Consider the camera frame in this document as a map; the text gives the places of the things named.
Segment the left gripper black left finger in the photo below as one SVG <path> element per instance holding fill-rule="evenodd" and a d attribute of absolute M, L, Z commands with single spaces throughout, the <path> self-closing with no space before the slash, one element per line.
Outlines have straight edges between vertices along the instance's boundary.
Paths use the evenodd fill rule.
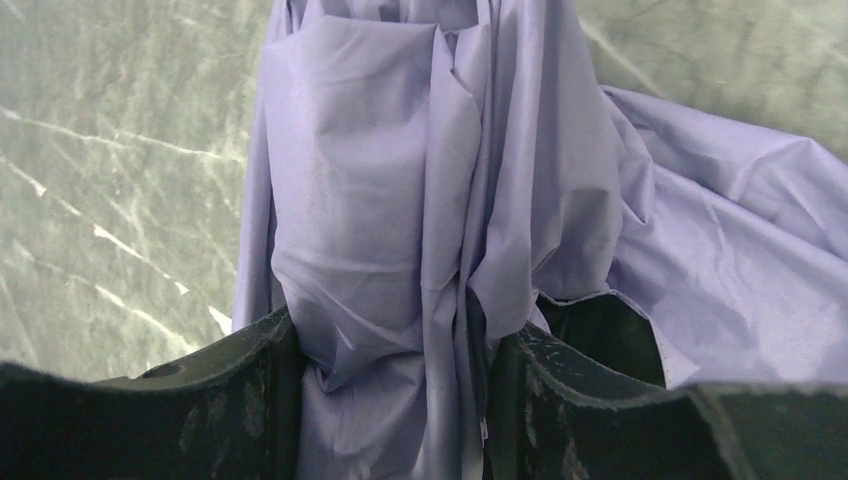
<path fill-rule="evenodd" d="M 292 479 L 305 367 L 286 310 L 137 378 L 1 367 L 5 479 Z"/>

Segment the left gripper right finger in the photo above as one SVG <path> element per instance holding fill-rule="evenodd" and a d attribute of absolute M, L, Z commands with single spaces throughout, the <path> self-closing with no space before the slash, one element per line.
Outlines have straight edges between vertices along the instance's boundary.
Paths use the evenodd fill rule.
<path fill-rule="evenodd" d="M 490 376 L 489 479 L 843 479 L 847 390 L 667 389 L 648 322 L 602 295 L 542 301 L 551 332 L 505 338 Z"/>

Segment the lavender folding umbrella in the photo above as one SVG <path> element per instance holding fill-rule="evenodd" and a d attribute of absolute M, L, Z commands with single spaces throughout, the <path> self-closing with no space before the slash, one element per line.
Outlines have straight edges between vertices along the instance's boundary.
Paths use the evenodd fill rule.
<path fill-rule="evenodd" d="M 478 479 L 537 301 L 610 295 L 671 385 L 847 380 L 847 168 L 603 87 L 570 1 L 278 1 L 233 326 L 287 307 L 300 479 Z"/>

